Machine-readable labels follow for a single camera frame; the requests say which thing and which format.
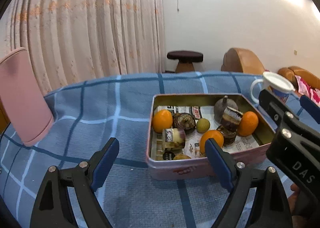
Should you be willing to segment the pink floral blanket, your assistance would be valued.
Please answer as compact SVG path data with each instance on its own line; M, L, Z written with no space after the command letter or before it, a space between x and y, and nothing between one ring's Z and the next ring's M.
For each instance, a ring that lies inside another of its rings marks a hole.
M307 82L300 76L295 76L298 84L298 93L300 95L306 95L310 98L317 106L320 105L320 90L317 88L312 88Z

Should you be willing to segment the cut sugarcane piece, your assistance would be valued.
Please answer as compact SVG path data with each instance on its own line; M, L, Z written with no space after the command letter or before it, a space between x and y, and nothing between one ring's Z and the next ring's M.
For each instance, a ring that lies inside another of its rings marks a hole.
M168 128L162 132L162 149L183 149L185 147L185 131L182 128Z

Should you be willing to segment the round layered sugarcane piece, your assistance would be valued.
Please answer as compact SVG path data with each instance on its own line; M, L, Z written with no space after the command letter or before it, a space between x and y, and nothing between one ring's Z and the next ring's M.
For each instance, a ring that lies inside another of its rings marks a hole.
M232 107L226 107L221 117L221 125L230 132L235 132L240 125L243 113Z

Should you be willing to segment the dark round stool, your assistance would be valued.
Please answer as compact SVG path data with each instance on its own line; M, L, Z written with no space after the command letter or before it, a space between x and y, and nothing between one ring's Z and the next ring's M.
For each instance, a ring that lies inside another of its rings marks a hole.
M167 53L167 59L178 60L175 73L195 71L194 63L203 62L203 53L189 50L176 50Z

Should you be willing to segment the floral pink curtain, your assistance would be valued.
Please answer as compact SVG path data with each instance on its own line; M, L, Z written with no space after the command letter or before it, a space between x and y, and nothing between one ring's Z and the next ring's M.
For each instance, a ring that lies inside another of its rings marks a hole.
M161 73L162 0L12 0L1 56L24 47L42 93L94 78Z

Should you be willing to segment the small yellow-brown longan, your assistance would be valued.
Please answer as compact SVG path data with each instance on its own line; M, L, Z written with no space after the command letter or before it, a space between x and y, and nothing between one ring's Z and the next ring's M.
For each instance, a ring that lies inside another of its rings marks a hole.
M205 133L210 129L210 121L205 118L200 118L196 123L198 133Z

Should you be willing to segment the pink electric kettle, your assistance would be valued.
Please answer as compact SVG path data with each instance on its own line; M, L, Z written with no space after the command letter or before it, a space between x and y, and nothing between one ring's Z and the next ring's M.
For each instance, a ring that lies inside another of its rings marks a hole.
M24 47L13 50L1 60L1 102L25 146L35 145L48 134L54 117Z

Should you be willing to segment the white printed mug with lid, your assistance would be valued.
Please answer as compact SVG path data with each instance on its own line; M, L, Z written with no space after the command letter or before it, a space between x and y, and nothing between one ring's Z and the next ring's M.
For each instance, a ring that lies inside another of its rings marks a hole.
M254 80L250 86L251 99L256 104L259 104L259 100L253 95L253 89L259 83L263 85L262 89L271 91L283 103L286 103L289 95L295 91L293 84L288 79L277 73L265 71L262 78Z

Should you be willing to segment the large orange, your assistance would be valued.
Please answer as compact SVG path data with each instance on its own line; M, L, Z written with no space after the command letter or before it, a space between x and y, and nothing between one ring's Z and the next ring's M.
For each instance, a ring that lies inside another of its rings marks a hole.
M259 124L257 114L254 112L245 112L237 128L238 136L247 137L254 133Z

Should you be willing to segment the pink metal tin box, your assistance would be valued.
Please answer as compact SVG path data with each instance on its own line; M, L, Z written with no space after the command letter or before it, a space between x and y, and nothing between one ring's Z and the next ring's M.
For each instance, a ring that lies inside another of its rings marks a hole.
M214 104L224 97L223 93L213 94L158 94L153 97L151 113L161 109L171 112L192 112L197 116L203 116L210 120L211 129L217 129L218 125L213 119ZM223 147L234 160L246 165L259 164L266 159L266 151L270 146L275 131L263 115L240 93L229 93L228 97L234 100L241 112L252 111L259 118L259 125L254 133L246 138L236 137L235 142ZM149 173L156 180L181 180L204 178L214 175L214 171L205 156L194 156L194 143L200 140L201 134L193 131L186 137L186 146L182 153L189 156L188 159L164 160L162 149L162 136L148 129L146 141L146 163Z

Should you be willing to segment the dark water chestnut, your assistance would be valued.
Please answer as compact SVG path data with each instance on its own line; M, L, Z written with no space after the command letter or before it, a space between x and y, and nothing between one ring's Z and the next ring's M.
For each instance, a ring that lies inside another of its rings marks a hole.
M189 113L175 113L173 115L173 128L181 128L185 134L192 133L196 128L195 118Z
M224 138L223 146L226 147L235 142L236 132L232 132L228 130L227 128L223 127L223 125L219 125L219 127L217 127L216 130L218 130L223 135L223 138Z

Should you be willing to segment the purple round fruit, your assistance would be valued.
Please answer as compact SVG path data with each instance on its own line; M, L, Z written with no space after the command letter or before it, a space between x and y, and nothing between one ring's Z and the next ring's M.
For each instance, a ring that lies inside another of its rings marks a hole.
M235 101L232 99L229 99L227 95L225 95L223 98L219 99L215 105L214 105L214 120L217 123L220 123L223 112L227 107L231 107L233 109L238 110L238 106Z

